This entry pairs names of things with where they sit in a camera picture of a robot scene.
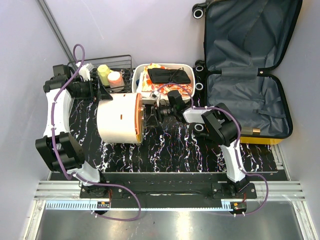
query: white basket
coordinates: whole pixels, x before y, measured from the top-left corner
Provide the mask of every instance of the white basket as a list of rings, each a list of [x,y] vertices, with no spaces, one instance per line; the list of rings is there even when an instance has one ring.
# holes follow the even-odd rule
[[[190,80],[191,80],[191,86],[192,86],[192,92],[191,92],[191,96],[193,97],[195,94],[195,84],[196,84],[196,80],[195,80],[195,75],[194,75],[194,71],[193,69],[186,65],[186,64],[175,64],[175,63],[158,63],[161,66],[164,66],[168,69],[183,69],[186,74],[189,76]],[[136,67],[136,69],[134,70],[134,74],[132,77],[132,92],[135,93],[137,90],[137,80],[140,78],[140,74],[144,71],[144,67],[148,66],[150,64],[141,64],[138,67]],[[145,92],[141,92],[142,94],[142,103],[143,104],[154,104],[155,100],[150,97],[150,92],[149,91],[145,91]],[[165,100],[166,102],[168,102],[168,97],[166,94],[161,94],[160,99]],[[190,100],[189,96],[185,96],[182,98],[186,103]]]

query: black mount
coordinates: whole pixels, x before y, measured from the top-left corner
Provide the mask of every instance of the black mount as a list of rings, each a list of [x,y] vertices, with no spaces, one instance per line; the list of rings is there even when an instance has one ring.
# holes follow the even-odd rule
[[[225,110],[231,114],[224,103],[219,103],[215,107]],[[197,132],[199,136],[206,137],[218,145],[230,147],[230,143],[237,139],[237,127],[232,119],[219,110],[209,110],[201,115],[205,123],[202,132]]]
[[[162,123],[165,117],[174,116],[178,122],[187,123],[183,112],[188,108],[186,103],[183,101],[181,94],[178,90],[172,90],[167,94],[170,105],[155,105],[156,118],[159,123]]]
[[[235,192],[232,189],[232,183],[230,182],[215,182],[212,183],[212,197],[214,199],[256,199],[257,192],[253,183],[248,183],[241,191]]]
[[[99,171],[100,174],[100,182],[102,184],[107,183],[104,175]],[[105,186],[97,186],[97,185],[91,185],[91,186],[81,186],[81,192],[80,192],[80,198],[87,199],[94,199],[94,198],[105,198],[108,195],[108,187]]]
[[[85,162],[82,146],[68,132],[61,132],[55,136],[55,143],[60,158],[66,170],[80,169]],[[51,171],[62,173],[62,169],[53,150],[52,137],[44,136],[35,140],[35,148]]]
[[[70,79],[71,72],[74,70],[67,65],[55,65],[53,68],[54,76],[46,81],[43,86],[45,93],[54,89],[60,89]],[[80,75],[66,87],[70,95],[74,99],[81,99],[87,102],[96,102],[100,100],[113,100],[112,96],[100,87],[100,80],[97,73],[97,68],[94,68],[90,73],[91,80],[83,81]]]

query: black case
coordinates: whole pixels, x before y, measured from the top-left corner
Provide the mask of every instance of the black case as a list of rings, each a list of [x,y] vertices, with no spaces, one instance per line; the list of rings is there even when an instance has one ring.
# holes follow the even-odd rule
[[[224,103],[242,127],[261,131],[242,135],[242,143],[277,144],[292,134],[285,92],[271,71],[284,58],[301,6],[302,0],[216,0],[193,6],[195,18],[205,9],[207,105]]]

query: black marble table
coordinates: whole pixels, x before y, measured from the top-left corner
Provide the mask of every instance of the black marble table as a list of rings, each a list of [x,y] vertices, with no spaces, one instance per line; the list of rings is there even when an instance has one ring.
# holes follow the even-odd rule
[[[203,92],[196,92],[195,106],[203,106]],[[97,129],[97,103],[75,100],[70,133],[83,146],[86,160],[102,172],[224,172],[220,147],[196,138],[193,124],[167,118],[160,126],[147,127],[141,145],[110,144],[101,140]],[[241,144],[248,172],[276,172],[270,145]]]

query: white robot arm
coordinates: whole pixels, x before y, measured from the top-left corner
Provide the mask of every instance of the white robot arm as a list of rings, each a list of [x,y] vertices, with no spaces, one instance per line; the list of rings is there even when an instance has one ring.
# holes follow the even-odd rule
[[[164,117],[175,116],[179,122],[196,123],[194,126],[196,136],[206,137],[221,147],[226,164],[226,175],[234,191],[237,193],[244,189],[249,181],[241,161],[240,142],[238,141],[235,146],[238,133],[231,118],[222,111],[210,107],[186,106],[178,90],[170,91],[167,96],[169,105],[155,104],[156,117],[159,122],[162,122]],[[230,113],[223,103],[219,103],[216,107]]]
[[[53,152],[51,112],[55,96],[70,78],[70,69],[65,65],[57,65],[53,66],[53,73],[54,77],[46,81],[43,86],[48,102],[47,123],[43,138],[35,141],[35,147],[51,171],[61,172],[61,167]],[[69,129],[69,115],[73,99],[75,97],[82,99],[92,97],[92,89],[93,83],[91,81],[75,81],[60,93],[54,107],[54,135],[56,148],[67,173],[74,174],[76,178],[80,176],[90,182],[99,183],[101,181],[100,172],[85,161],[83,148],[70,134]],[[92,185],[87,182],[82,184],[84,186]]]

